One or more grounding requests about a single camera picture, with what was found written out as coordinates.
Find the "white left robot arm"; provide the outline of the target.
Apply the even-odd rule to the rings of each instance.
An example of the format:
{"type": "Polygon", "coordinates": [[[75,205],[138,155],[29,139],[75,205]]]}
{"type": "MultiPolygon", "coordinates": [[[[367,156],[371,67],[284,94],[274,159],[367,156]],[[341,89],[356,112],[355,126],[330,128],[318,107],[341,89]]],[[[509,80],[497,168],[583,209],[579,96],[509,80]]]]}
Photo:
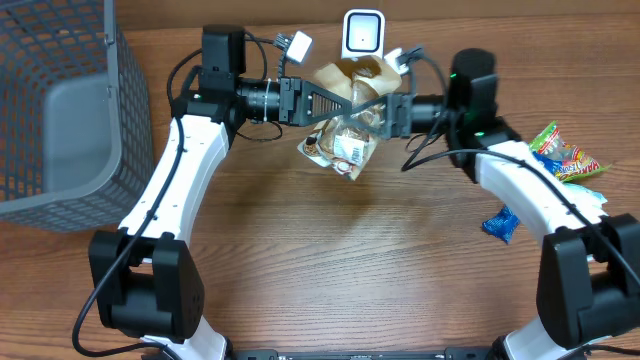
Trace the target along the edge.
{"type": "Polygon", "coordinates": [[[246,120],[306,127],[350,112],[349,100],[297,77],[248,79],[251,34],[207,25],[188,75],[168,96],[170,133],[142,196],[113,232],[95,233],[88,257],[105,327],[163,359],[228,359],[228,339],[204,317],[205,288],[189,250],[208,184],[246,120]]]}

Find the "blue Oreo cookie pack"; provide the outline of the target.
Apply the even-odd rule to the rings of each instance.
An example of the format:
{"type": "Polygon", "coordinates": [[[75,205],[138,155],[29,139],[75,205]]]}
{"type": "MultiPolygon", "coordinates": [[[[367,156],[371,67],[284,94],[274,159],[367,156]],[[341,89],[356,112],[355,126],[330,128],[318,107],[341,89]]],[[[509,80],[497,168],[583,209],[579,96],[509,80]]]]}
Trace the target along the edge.
{"type": "MultiPolygon", "coordinates": [[[[555,175],[556,171],[559,170],[562,165],[560,160],[553,160],[535,151],[533,151],[532,154],[552,175],[555,175]]],[[[488,235],[494,236],[506,244],[509,244],[519,225],[520,219],[508,206],[504,205],[495,216],[482,223],[482,230],[488,235]]]]}

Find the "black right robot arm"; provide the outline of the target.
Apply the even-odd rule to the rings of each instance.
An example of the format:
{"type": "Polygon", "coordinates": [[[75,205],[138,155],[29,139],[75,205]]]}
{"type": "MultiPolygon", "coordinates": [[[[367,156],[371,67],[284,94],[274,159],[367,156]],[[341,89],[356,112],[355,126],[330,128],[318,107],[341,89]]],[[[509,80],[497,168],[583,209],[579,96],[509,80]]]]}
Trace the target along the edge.
{"type": "Polygon", "coordinates": [[[495,56],[458,52],[440,96],[377,93],[356,100],[350,122],[378,107],[365,131],[380,138],[444,136],[445,157],[507,205],[541,245],[536,317],[498,338],[490,359],[584,359],[594,351],[638,355],[606,339],[639,326],[639,222],[579,203],[497,114],[495,56]]]}

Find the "beige clear cookie bag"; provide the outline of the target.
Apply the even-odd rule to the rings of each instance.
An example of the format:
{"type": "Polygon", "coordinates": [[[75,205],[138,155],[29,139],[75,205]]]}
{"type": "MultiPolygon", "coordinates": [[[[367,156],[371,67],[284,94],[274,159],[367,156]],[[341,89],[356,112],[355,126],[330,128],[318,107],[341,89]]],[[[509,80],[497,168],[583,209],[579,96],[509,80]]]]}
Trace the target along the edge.
{"type": "Polygon", "coordinates": [[[373,155],[386,124],[385,106],[378,100],[397,90],[401,76],[382,58],[344,58],[313,74],[319,85],[348,100],[351,110],[319,122],[298,144],[298,151],[323,168],[356,180],[373,155]]]}

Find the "teal white snack packet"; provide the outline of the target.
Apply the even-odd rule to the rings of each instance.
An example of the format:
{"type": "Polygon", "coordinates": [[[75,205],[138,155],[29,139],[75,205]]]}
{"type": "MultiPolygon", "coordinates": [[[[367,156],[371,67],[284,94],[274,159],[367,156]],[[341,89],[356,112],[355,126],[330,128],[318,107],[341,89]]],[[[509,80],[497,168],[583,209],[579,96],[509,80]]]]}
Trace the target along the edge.
{"type": "Polygon", "coordinates": [[[579,184],[564,183],[565,189],[571,193],[572,203],[579,208],[587,206],[602,209],[608,202],[607,198],[599,192],[593,191],[579,184]]]}

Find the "green Haribo gummy bag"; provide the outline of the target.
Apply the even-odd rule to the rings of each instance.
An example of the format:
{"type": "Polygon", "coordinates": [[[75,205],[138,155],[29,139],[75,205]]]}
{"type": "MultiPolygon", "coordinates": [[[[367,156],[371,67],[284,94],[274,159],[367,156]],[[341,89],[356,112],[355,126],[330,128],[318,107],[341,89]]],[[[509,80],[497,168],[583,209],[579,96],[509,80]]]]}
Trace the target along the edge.
{"type": "Polygon", "coordinates": [[[610,168],[610,165],[601,165],[580,147],[566,143],[556,121],[549,123],[529,143],[529,149],[543,167],[560,182],[594,176],[610,168]]]}

